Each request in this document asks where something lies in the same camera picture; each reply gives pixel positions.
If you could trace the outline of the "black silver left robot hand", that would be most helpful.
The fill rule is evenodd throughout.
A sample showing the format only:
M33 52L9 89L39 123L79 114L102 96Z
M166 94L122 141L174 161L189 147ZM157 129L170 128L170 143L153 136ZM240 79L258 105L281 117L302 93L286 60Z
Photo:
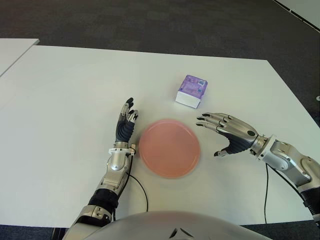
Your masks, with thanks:
M136 120L139 117L139 111L131 109L134 105L134 99L130 97L123 105L115 130L115 142L128 143L134 132Z

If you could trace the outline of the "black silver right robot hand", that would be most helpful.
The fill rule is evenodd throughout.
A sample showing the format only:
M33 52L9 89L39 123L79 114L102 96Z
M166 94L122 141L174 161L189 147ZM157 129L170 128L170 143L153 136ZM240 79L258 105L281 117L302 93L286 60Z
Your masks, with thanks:
M215 131L229 141L227 147L214 153L215 157L246 151L259 137L258 132L251 125L229 114L206 112L197 119L197 126Z

